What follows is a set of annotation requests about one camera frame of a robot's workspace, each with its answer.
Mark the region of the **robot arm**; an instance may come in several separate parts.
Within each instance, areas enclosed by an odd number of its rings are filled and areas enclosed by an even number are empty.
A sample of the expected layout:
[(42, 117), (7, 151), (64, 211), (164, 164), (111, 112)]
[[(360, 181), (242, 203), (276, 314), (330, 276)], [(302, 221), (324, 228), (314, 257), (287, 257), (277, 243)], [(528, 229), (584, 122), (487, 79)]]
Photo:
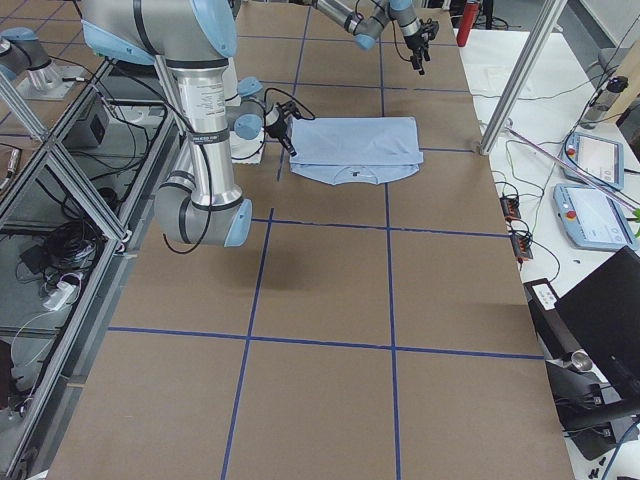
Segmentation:
[(232, 7), (226, 1), (87, 1), (82, 25), (95, 52), (139, 65), (164, 63), (177, 82), (172, 105), (185, 142), (154, 201), (165, 239), (243, 245), (252, 203), (234, 179), (231, 138), (267, 133), (292, 152), (286, 120), (300, 111), (294, 101), (269, 102), (253, 77), (239, 83), (239, 104), (226, 104), (223, 73), (237, 49)]
[(400, 28), (406, 47), (411, 55), (405, 61), (419, 75), (424, 75), (423, 63), (430, 60), (429, 43), (439, 31), (439, 22), (431, 18), (420, 19), (412, 1), (373, 1), (369, 16), (362, 15), (356, 6), (349, 7), (342, 1), (308, 1), (310, 5), (351, 34), (364, 50), (370, 50), (380, 38), (386, 26), (391, 23)]

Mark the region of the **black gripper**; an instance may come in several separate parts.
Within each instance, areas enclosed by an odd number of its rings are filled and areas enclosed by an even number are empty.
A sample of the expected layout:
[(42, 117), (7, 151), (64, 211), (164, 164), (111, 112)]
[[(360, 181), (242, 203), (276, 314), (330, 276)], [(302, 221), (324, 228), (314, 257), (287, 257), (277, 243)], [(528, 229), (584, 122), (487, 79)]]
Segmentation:
[(281, 140), (281, 145), (291, 157), (297, 155), (297, 151), (292, 144), (288, 133), (287, 120), (290, 116), (295, 119), (301, 119), (301, 111), (295, 100), (289, 100), (284, 103), (275, 102), (271, 105), (271, 109), (265, 116), (265, 131), (267, 135), (276, 140)]
[(411, 25), (403, 28), (405, 43), (412, 52), (410, 63), (419, 75), (425, 74), (424, 63), (430, 61), (429, 42), (436, 38), (439, 27), (439, 22), (433, 19), (416, 19)]

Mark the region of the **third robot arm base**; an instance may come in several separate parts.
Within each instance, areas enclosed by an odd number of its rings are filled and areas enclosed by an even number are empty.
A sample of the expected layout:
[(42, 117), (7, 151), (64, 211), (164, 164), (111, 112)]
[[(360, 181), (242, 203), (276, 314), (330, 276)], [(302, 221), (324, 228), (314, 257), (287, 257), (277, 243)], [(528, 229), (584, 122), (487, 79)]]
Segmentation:
[(79, 78), (82, 66), (61, 66), (47, 53), (35, 32), (26, 27), (1, 32), (1, 73), (15, 82), (18, 93), (27, 100), (63, 100)]

